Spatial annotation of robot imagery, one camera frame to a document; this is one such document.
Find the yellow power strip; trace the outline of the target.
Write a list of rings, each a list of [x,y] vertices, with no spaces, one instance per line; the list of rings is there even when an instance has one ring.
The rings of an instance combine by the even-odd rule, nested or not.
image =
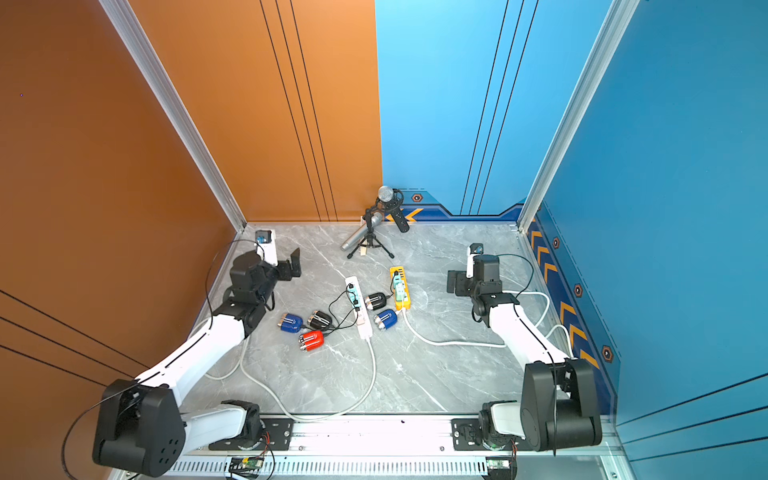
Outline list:
[[[405,269],[402,266],[391,267],[390,278],[396,309],[410,309],[412,305],[412,298],[410,295]]]

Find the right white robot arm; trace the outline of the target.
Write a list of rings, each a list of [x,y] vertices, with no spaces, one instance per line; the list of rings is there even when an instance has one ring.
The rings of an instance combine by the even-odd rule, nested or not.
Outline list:
[[[500,258],[468,247],[464,271],[447,273],[447,291],[472,301],[473,317],[503,341],[523,368],[521,398],[483,405],[479,435],[490,450],[522,440],[534,451],[596,446],[603,432],[594,367],[558,349],[528,319],[518,296],[503,289]]]

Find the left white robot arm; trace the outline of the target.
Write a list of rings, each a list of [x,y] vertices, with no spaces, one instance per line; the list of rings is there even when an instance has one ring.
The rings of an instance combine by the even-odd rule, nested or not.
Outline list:
[[[214,443],[252,447],[264,435],[257,404],[228,400],[197,412],[180,408],[193,387],[227,353],[243,343],[274,307],[274,289],[302,273],[300,252],[286,260],[273,245],[236,257],[223,303],[207,322],[158,364],[103,392],[92,450],[101,466],[153,478],[186,453]]]

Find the black tripod stand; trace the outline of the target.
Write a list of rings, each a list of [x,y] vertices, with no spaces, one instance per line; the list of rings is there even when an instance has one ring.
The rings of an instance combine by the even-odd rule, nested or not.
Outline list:
[[[366,214],[370,214],[370,213],[373,213],[375,211],[380,212],[376,207],[369,207],[365,211],[363,217]],[[356,252],[360,252],[361,255],[364,255],[364,251],[367,251],[368,249],[375,249],[375,248],[381,248],[391,259],[395,258],[395,255],[387,247],[385,247],[383,245],[383,243],[377,238],[376,233],[375,233],[375,229],[370,231],[365,236],[365,238],[358,245],[353,247],[350,251],[345,251],[346,252],[346,257],[348,259],[351,259],[355,255]]]

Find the white power strip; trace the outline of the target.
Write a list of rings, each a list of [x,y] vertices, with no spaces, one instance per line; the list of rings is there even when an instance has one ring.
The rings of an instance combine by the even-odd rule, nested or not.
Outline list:
[[[364,295],[356,276],[345,278],[346,294],[355,313],[355,326],[362,340],[370,340],[373,336],[373,328],[368,310],[364,301]]]

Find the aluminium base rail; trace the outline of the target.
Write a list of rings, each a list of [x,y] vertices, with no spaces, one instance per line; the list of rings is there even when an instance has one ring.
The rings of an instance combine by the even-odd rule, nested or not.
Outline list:
[[[631,479],[608,421],[595,446],[537,452],[482,445],[474,414],[353,414],[309,423],[267,414],[270,446],[200,448],[166,479]]]

